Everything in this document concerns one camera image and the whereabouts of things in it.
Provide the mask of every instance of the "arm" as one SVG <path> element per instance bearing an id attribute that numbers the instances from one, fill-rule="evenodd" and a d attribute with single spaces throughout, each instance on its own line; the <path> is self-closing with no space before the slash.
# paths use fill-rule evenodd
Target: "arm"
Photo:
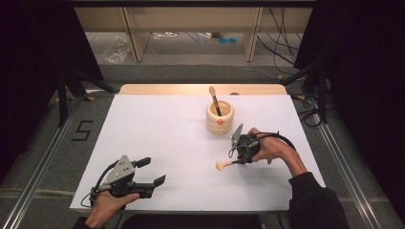
<path id="1" fill-rule="evenodd" d="M 139 198 L 139 194 L 130 194 L 123 198 L 114 198 L 108 191 L 98 195 L 90 216 L 78 219 L 74 228 L 104 228 L 107 222 L 119 212 L 121 207 Z"/>
<path id="2" fill-rule="evenodd" d="M 259 131 L 252 128 L 249 134 Z M 349 228 L 345 211 L 336 194 L 330 188 L 322 188 L 311 172 L 308 172 L 298 152 L 275 137 L 261 139 L 261 149 L 252 160 L 281 158 L 288 166 L 292 178 L 292 199 L 289 214 L 292 228 Z"/>

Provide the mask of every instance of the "black sweater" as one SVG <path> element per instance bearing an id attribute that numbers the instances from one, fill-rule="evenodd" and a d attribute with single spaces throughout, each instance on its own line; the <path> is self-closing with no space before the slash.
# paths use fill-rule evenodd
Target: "black sweater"
<path id="1" fill-rule="evenodd" d="M 304 173 L 291 178 L 292 199 L 289 201 L 289 214 L 292 229 L 345 229 L 350 228 L 345 211 L 336 194 L 330 188 L 322 188 L 312 173 Z M 77 220 L 74 229 L 88 229 L 86 219 Z M 184 228 L 169 225 L 153 224 L 133 227 L 138 229 Z M 198 227 L 203 228 L 232 228 L 232 227 Z"/>

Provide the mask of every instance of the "white table surface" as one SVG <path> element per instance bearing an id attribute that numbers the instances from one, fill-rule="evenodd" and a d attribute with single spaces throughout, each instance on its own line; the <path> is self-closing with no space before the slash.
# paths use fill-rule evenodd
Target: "white table surface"
<path id="1" fill-rule="evenodd" d="M 87 211 L 80 202 L 96 185 L 108 165 L 127 155 L 130 160 L 151 157 L 152 162 L 135 172 L 135 182 L 166 181 L 152 198 L 139 199 L 126 210 L 140 213 L 284 211 L 291 199 L 291 178 L 281 159 L 271 165 L 259 161 L 231 165 L 218 171 L 217 161 L 229 161 L 230 137 L 244 123 L 287 137 L 300 153 L 307 169 L 325 186 L 289 95 L 221 95 L 234 106 L 232 130 L 213 135 L 205 127 L 209 95 L 115 96 L 71 208 Z M 232 160 L 236 159 L 235 151 Z M 88 198 L 83 201 L 90 205 Z"/>

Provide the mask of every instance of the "pen holder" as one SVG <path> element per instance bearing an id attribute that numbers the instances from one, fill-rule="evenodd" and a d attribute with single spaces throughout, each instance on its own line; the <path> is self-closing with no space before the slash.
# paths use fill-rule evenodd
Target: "pen holder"
<path id="1" fill-rule="evenodd" d="M 230 103 L 218 101 L 222 116 L 218 116 L 214 102 L 206 108 L 206 128 L 214 135 L 224 135 L 232 129 L 234 110 Z"/>

